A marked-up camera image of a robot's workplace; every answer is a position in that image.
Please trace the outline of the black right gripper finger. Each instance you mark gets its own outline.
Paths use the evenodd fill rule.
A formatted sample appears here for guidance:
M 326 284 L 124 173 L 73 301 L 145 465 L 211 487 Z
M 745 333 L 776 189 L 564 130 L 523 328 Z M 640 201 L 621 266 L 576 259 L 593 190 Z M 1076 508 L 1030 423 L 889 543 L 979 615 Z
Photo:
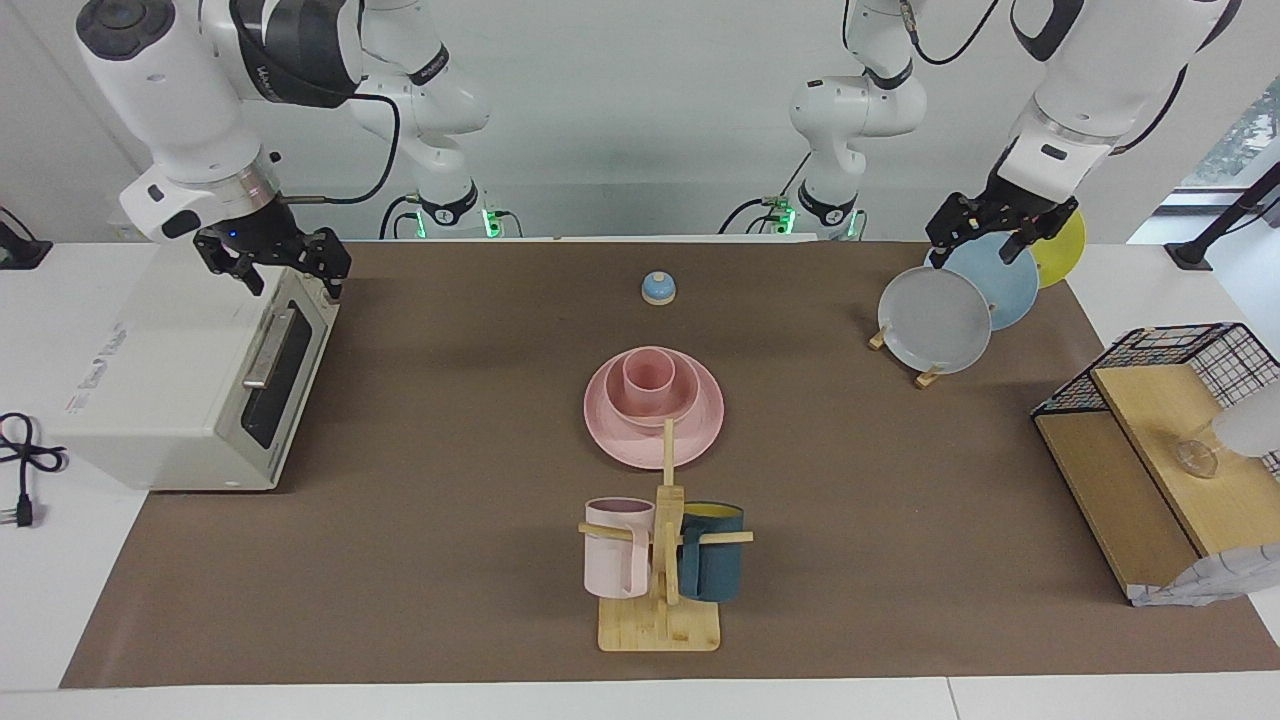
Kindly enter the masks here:
M 332 228 L 305 236 L 305 273 L 321 281 L 329 301 L 339 301 L 349 277 L 351 256 Z
M 229 275 L 242 283 L 251 295 L 262 295 L 265 283 L 251 258 L 233 258 L 219 240 L 207 234 L 195 236 L 193 246 L 212 274 Z

